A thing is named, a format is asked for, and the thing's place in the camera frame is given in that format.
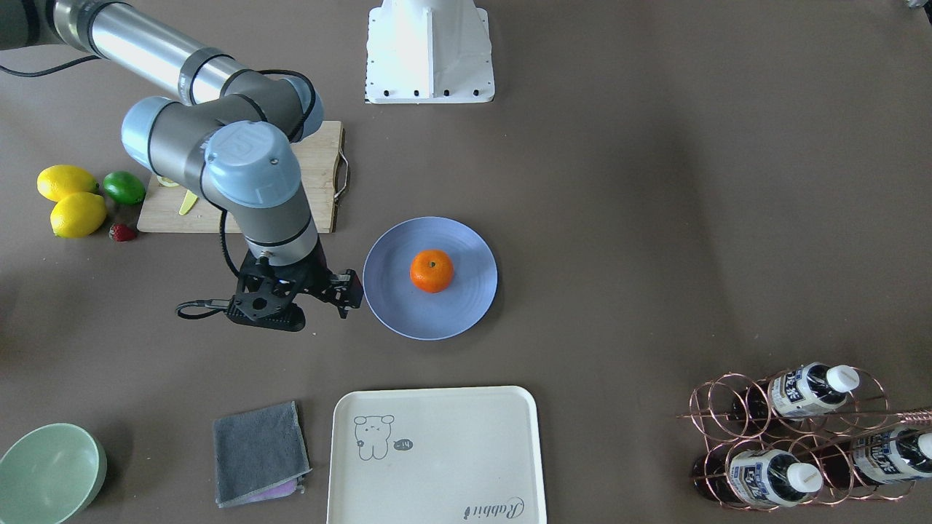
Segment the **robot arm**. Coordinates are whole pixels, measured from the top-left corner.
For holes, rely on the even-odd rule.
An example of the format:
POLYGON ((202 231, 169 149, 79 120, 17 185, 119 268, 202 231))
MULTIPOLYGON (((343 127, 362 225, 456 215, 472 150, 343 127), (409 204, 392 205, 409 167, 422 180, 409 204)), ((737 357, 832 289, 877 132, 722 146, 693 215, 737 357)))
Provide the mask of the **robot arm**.
POLYGON ((67 44, 174 93, 127 111, 123 146, 154 175, 232 216, 248 246, 234 295, 182 303, 180 318, 223 313, 241 325, 299 331, 300 294, 341 317, 359 308, 358 275, 327 266, 292 149, 323 122, 306 76, 250 69, 122 1, 4 1, 2 49, 38 44, 67 44))

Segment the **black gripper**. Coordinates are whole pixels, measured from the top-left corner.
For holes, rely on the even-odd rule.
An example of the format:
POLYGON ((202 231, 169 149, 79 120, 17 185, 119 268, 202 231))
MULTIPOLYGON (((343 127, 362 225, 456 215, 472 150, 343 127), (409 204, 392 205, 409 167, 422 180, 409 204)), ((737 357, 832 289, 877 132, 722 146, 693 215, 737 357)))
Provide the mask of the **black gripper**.
POLYGON ((352 269, 343 273, 330 271, 321 241, 316 242, 309 255, 293 263, 291 269, 299 279, 301 293, 332 303, 341 319, 362 305, 363 283, 359 276, 352 269))

